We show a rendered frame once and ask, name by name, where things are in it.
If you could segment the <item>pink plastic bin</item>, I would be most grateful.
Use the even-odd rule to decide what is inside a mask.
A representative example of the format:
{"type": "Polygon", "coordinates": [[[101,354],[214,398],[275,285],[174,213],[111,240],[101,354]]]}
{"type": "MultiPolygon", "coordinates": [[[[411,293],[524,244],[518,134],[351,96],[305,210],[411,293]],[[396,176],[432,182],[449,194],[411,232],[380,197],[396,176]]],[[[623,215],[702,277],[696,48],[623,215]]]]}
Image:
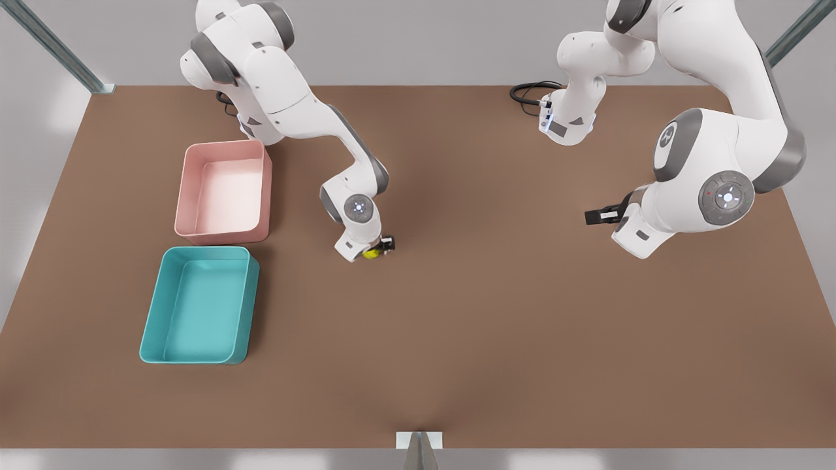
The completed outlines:
{"type": "Polygon", "coordinates": [[[272,161],[259,140],[186,149],[175,233],[194,245],[259,243],[268,237],[272,161]]]}

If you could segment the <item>teal plastic bin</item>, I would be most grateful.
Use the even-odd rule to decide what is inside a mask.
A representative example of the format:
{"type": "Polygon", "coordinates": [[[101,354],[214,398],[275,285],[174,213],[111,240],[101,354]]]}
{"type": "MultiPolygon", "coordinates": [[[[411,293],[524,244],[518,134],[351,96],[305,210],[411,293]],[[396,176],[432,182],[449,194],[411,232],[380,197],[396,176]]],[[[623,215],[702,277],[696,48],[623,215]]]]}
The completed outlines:
{"type": "Polygon", "coordinates": [[[259,262],[240,246],[171,247],[159,265],[138,356],[238,365],[248,353],[259,262]]]}

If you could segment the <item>silver frame post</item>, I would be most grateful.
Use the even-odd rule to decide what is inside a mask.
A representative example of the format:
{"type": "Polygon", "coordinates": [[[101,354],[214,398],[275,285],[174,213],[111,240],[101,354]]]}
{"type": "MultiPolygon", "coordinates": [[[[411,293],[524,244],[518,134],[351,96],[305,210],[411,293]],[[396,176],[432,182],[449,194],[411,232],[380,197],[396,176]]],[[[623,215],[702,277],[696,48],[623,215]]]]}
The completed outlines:
{"type": "Polygon", "coordinates": [[[775,67],[833,10],[836,10],[836,0],[814,0],[765,52],[765,59],[770,67],[775,67]]]}
{"type": "Polygon", "coordinates": [[[0,8],[42,45],[75,80],[83,84],[87,91],[93,95],[104,95],[116,90],[114,84],[106,84],[96,77],[23,0],[0,0],[0,8]]]}
{"type": "Polygon", "coordinates": [[[406,450],[404,470],[439,470],[435,451],[443,447],[441,431],[398,431],[395,448],[406,450]]]}

